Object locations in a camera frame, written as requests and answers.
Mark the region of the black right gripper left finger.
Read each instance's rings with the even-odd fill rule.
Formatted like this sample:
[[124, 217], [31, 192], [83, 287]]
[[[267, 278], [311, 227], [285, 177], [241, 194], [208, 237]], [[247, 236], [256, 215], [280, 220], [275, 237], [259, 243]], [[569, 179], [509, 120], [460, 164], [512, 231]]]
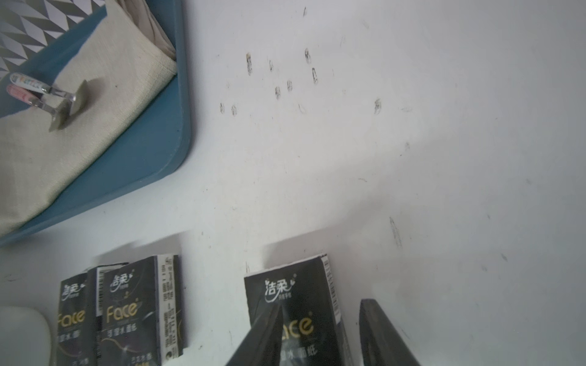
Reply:
[[274, 303], [255, 321], [226, 366], [280, 365], [283, 325], [282, 306]]

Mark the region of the white plastic storage box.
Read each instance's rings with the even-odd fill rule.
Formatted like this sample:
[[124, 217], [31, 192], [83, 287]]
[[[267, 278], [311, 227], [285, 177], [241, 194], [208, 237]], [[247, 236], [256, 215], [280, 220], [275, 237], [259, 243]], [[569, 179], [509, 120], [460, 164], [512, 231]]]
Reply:
[[29, 307], [1, 307], [1, 365], [49, 365], [50, 358], [45, 318]]

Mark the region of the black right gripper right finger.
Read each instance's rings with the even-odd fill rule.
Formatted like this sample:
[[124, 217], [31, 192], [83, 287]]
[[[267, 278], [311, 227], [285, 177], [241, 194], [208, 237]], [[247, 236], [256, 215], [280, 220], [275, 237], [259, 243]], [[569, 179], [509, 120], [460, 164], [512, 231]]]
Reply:
[[375, 299], [361, 300], [359, 327], [364, 365], [421, 365]]

